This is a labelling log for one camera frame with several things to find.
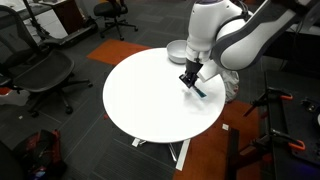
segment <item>floor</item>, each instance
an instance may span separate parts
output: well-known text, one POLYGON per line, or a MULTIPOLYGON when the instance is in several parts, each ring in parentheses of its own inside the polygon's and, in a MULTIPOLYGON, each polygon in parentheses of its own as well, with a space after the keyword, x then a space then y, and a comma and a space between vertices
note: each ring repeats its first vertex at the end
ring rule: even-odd
MULTIPOLYGON (((194 1, 127 0, 127 21, 139 27, 138 32, 122 28, 125 41, 150 47, 165 47, 169 42, 186 39, 188 20, 194 1)), ((102 19, 97 20, 102 27, 102 19)), ((92 88, 76 85, 65 92, 73 106, 71 115, 64 113, 63 103, 56 95, 50 96, 32 118, 28 105, 0 106, 0 140, 9 148, 41 129, 61 131, 61 153, 68 164, 64 179, 171 179, 175 164, 164 145, 145 144, 130 146, 133 138, 121 132, 104 117, 102 88, 113 66, 86 58, 92 50, 108 38, 118 39, 116 29, 99 34, 63 49, 75 61, 74 79, 88 78, 92 88), (137 162, 141 167, 134 168, 137 162)), ((262 57, 253 67, 239 71, 240 83, 237 99, 250 102, 264 89, 263 72, 278 70, 282 60, 262 57)))

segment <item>chair wheel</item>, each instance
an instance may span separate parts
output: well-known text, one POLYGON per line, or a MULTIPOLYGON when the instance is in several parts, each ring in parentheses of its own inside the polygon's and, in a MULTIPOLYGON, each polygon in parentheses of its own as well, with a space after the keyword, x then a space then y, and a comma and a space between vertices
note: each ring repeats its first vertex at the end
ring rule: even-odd
POLYGON ((71 114, 72 112, 73 112, 72 107, 69 106, 69 107, 66 108, 66 113, 67 114, 71 114))
POLYGON ((32 112, 30 112, 30 114, 31 114, 31 117, 38 117, 39 116, 38 111, 32 111, 32 112))

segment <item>black office chair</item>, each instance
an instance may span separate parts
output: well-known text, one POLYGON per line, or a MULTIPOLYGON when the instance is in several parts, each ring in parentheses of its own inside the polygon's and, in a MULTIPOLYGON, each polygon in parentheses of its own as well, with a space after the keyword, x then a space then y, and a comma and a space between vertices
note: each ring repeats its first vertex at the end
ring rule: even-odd
POLYGON ((0 5, 0 87, 27 90, 35 98, 29 112, 38 116, 39 103, 53 92, 62 98, 66 113, 72 113, 63 87, 87 83, 88 79, 69 82, 74 62, 63 53, 52 50, 45 53, 32 39, 19 14, 0 5))
POLYGON ((100 3, 94 7, 93 10, 96 16, 103 16, 105 20, 105 28, 100 31, 101 38, 104 38, 104 32, 116 27, 118 33, 120 35, 120 40, 124 40, 120 27, 119 26, 129 26, 133 27, 134 31, 138 31, 137 26, 128 24, 128 22, 124 20, 117 20, 117 17, 120 17, 122 14, 128 13, 128 7, 124 3, 124 0, 108 0, 107 2, 100 3), (113 22, 106 22, 108 18, 113 18, 113 22))

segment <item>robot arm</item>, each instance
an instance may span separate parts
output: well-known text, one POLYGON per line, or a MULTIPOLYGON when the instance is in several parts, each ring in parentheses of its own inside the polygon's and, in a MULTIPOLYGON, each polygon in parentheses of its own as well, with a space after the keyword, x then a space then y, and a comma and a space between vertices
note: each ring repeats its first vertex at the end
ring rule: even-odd
POLYGON ((197 1, 189 22, 186 72, 179 78, 190 88, 198 78, 205 82, 223 69, 250 67, 315 2, 265 0, 250 17, 244 4, 240 8, 229 0, 197 1))

